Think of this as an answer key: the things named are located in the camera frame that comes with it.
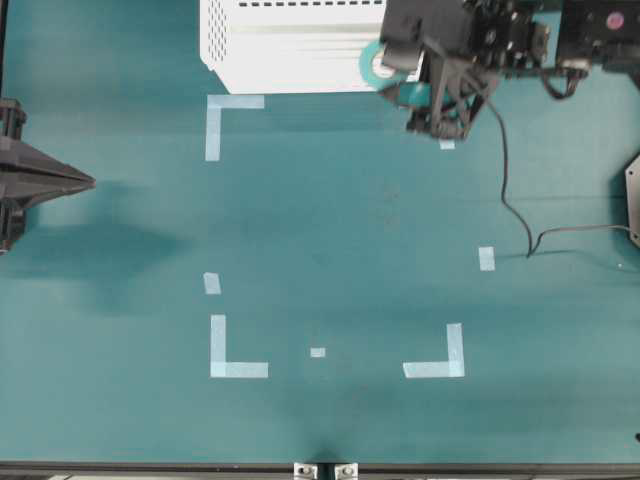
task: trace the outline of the metal bracket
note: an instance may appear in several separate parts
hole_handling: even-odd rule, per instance
[[[629,228],[638,232],[640,231],[640,155],[624,171],[624,177],[627,183]],[[640,238],[636,234],[630,233],[629,238],[636,247],[640,247]]]
[[[358,478],[358,464],[347,463],[334,467],[335,480],[353,480]]]
[[[294,480],[318,480],[318,466],[312,463],[294,463]]]

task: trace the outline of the black wire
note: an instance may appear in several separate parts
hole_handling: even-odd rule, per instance
[[[430,37],[425,36],[424,42],[429,48],[431,48],[436,54],[440,55],[442,58],[444,59],[449,58],[449,56],[442,49],[442,47],[440,47],[440,45]],[[478,84],[476,79],[473,78],[468,72],[458,70],[458,73],[460,73],[464,77],[464,79],[467,81],[467,83],[469,83],[471,88],[473,88],[473,90],[475,90],[475,92],[482,97],[482,99],[484,100],[486,105],[489,107],[491,112],[493,112],[493,115],[496,117],[496,120],[500,125],[500,133],[502,137],[502,157],[503,157],[503,169],[502,169],[503,175],[502,175],[502,189],[500,191],[500,200],[502,204],[520,221],[520,223],[522,224],[522,226],[524,227],[527,233],[527,240],[529,243],[529,248],[527,249],[527,258],[531,257],[533,254],[536,253],[536,251],[538,250],[538,247],[540,247],[540,242],[542,242],[542,238],[545,235],[548,235],[550,233],[582,232],[582,231],[588,231],[588,230],[624,230],[629,232],[631,235],[633,235],[634,238],[636,239],[638,238],[638,234],[625,225],[616,225],[616,224],[582,225],[578,227],[557,227],[557,228],[550,228],[548,230],[544,230],[542,233],[540,233],[540,235],[538,235],[536,244],[533,245],[533,235],[531,233],[531,227],[529,227],[529,224],[524,219],[522,214],[518,212],[518,210],[516,210],[513,206],[511,206],[511,204],[509,204],[509,202],[507,201],[507,188],[509,186],[509,145],[507,141],[507,128],[506,128],[504,119],[502,118],[502,115],[500,115],[500,112],[498,112],[496,107],[493,105],[493,102],[491,102],[491,100],[489,99],[489,95],[487,95],[484,92],[483,88]],[[567,81],[567,91],[569,91],[569,80]]]
[[[565,91],[560,92],[553,85],[551,85],[551,82],[549,81],[549,75],[547,73],[542,72],[540,78],[542,79],[542,85],[544,86],[544,89],[549,95],[551,95],[552,98],[556,100],[565,100],[573,96],[573,94],[576,93],[576,90],[578,89],[578,83],[580,83],[579,77],[570,75],[567,77],[567,87]]]
[[[4,45],[7,39],[7,16],[9,0],[0,0],[0,97],[2,97],[2,80],[4,78]]]

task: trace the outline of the metal clamp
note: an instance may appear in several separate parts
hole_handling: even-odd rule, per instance
[[[318,466],[312,463],[294,463],[294,480],[318,480]]]
[[[358,464],[347,463],[334,467],[335,480],[354,480],[358,478]]]

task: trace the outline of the small tape square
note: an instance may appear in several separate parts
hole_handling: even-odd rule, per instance
[[[222,287],[220,286],[220,275],[218,275],[217,273],[205,273],[204,291],[207,295],[222,294]]]
[[[478,258],[480,260],[480,271],[493,272],[496,269],[496,259],[493,247],[478,248]]]
[[[324,358],[327,356],[327,349],[324,347],[313,347],[309,350],[311,358]]]

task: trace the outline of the black mechanical part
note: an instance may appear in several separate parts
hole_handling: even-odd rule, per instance
[[[8,0],[0,0],[0,60]],[[0,67],[0,85],[2,70]],[[21,141],[27,121],[17,100],[0,98],[0,255],[25,233],[27,210],[95,187],[95,180]]]
[[[424,51],[422,39],[425,35],[435,39],[448,52],[469,56],[472,28],[473,11],[464,8],[459,1],[388,0],[380,43],[389,50],[385,51],[382,63],[395,70],[416,70],[419,53]],[[415,58],[413,65],[407,65],[407,55]]]
[[[556,63],[640,75],[639,0],[565,0]]]
[[[525,69],[546,61],[549,27],[533,21],[532,5],[485,1],[474,12],[470,50],[483,67]]]
[[[478,71],[470,62],[442,58],[435,52],[429,55],[429,83],[431,101],[429,110],[413,110],[407,130],[427,133],[434,138],[464,140],[469,135],[484,99],[466,80],[472,76],[490,96],[498,87],[500,77],[495,73]]]
[[[531,3],[504,0],[388,0],[382,63],[431,85],[428,107],[411,110],[407,130],[463,140],[501,75],[526,75],[546,59],[549,29],[533,21]],[[429,48],[438,45],[439,51]],[[468,84],[473,78],[480,95]],[[399,88],[380,92],[396,105]]]

